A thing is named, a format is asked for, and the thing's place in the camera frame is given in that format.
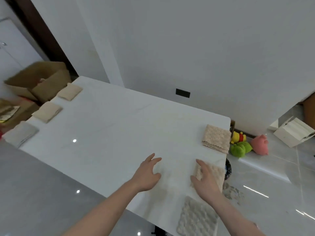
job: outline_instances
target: yellow plush toy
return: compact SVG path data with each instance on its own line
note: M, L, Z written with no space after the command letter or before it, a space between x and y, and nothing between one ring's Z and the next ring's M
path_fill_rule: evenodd
M231 139L231 143L238 143L238 142L246 142L246 135L243 135L243 133L233 132L233 137Z

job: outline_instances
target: tile floor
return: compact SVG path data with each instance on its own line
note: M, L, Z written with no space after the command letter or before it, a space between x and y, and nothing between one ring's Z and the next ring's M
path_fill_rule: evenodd
M302 120L301 106L285 113L280 124L292 115ZM232 175L224 194L268 236L314 235L315 138L289 148L272 131L266 134L270 155L227 156ZM0 189L0 236L60 235L104 199L4 141ZM154 225L126 211L111 235L151 235L153 230ZM222 222L217 235L229 235Z

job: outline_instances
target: marble tabletop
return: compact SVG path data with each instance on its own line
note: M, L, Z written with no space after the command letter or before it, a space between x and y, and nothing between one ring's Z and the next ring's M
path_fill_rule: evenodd
M199 158L224 168L226 154L201 144L207 124L228 130L230 119L87 77L71 102L55 97L63 110L48 124L28 123L39 132L20 149L90 189L108 197L155 152L162 178L138 194L127 209L172 235Z

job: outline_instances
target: plush toy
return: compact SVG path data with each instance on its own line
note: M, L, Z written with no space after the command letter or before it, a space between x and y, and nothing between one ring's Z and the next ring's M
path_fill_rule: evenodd
M268 143L267 137L265 135L260 135L255 137L250 142L250 145L258 155L268 155Z
M230 147L230 151L232 153L232 155L238 157L238 158L241 158L243 156L245 156L245 147L243 145L236 145L236 144L233 144L231 147Z
M237 142L246 142L246 135L243 135L243 133L233 132L233 137L231 139L231 143L237 143Z
M238 146L244 146L245 147L245 153L249 153L251 150L253 150L252 146L248 142L239 142L236 143Z

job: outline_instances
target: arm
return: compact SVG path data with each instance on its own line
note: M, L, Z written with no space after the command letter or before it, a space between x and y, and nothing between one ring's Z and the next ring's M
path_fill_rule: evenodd
M265 236L253 222L247 220L222 195L208 166L201 160L196 160L201 166L203 177L199 181L191 176L198 195L213 207L219 215L231 236Z
M90 211L63 236L108 236L130 201L142 191L152 189L161 174L153 174L154 165L162 160L153 153L141 163L132 179Z

